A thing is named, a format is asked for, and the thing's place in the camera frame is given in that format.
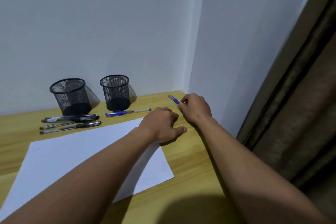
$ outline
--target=pen holder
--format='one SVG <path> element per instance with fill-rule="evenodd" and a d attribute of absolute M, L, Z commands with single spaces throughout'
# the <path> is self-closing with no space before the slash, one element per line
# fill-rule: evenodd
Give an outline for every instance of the pen holder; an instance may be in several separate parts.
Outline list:
<path fill-rule="evenodd" d="M 80 78 L 68 78 L 50 86 L 63 116 L 83 115 L 91 111 L 89 98 L 85 90 L 85 81 Z"/>
<path fill-rule="evenodd" d="M 121 74 L 113 74 L 100 80 L 103 86 L 106 108 L 113 112 L 126 110 L 131 102 L 128 91 L 129 78 Z"/>

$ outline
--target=hand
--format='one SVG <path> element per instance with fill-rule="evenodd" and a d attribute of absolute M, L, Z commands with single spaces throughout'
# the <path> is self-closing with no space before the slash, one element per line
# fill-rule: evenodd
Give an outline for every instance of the hand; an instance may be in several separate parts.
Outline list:
<path fill-rule="evenodd" d="M 186 127 L 173 128 L 178 117 L 179 115 L 168 107 L 157 107 L 144 117 L 139 128 L 150 131 L 155 141 L 164 143 L 187 132 Z"/>
<path fill-rule="evenodd" d="M 204 117 L 212 117 L 210 107 L 204 97 L 195 93 L 185 95 L 177 107 L 193 123 L 197 123 Z"/>

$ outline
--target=left hand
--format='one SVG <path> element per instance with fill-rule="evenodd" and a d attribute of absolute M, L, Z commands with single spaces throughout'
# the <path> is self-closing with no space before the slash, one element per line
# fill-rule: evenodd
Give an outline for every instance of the left hand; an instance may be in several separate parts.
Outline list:
<path fill-rule="evenodd" d="M 170 141 L 187 132 L 186 127 L 173 128 L 179 115 L 168 107 L 157 107 L 141 121 L 139 128 L 153 133 L 153 138 L 159 143 Z"/>

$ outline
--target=desk surface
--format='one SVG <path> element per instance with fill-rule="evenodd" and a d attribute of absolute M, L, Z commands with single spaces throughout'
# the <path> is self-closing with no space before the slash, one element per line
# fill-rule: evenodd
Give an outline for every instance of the desk surface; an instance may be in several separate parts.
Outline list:
<path fill-rule="evenodd" d="M 181 99 L 183 92 L 138 97 L 130 109 L 169 107 L 180 114 L 168 98 Z M 91 113 L 100 115 L 101 126 L 141 118 L 146 113 L 105 117 L 105 102 Z M 59 137 L 76 130 L 39 134 L 41 119 L 60 116 L 60 109 L 0 116 L 0 204 L 5 201 L 13 181 L 33 141 Z M 225 185 L 216 175 L 206 147 L 198 132 L 180 115 L 175 126 L 186 126 L 187 133 L 162 147 L 174 178 L 111 205 L 103 223 L 243 223 Z"/>

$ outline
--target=metal mesh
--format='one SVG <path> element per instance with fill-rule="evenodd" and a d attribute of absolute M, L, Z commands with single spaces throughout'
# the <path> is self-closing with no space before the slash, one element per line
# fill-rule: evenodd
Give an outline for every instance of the metal mesh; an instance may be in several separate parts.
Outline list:
<path fill-rule="evenodd" d="M 58 81 L 50 87 L 50 92 L 54 94 L 64 116 L 83 115 L 91 111 L 84 86 L 84 80 L 70 78 Z"/>
<path fill-rule="evenodd" d="M 101 79 L 100 85 L 103 86 L 107 109 L 118 112 L 130 106 L 128 82 L 127 76 L 119 74 Z"/>

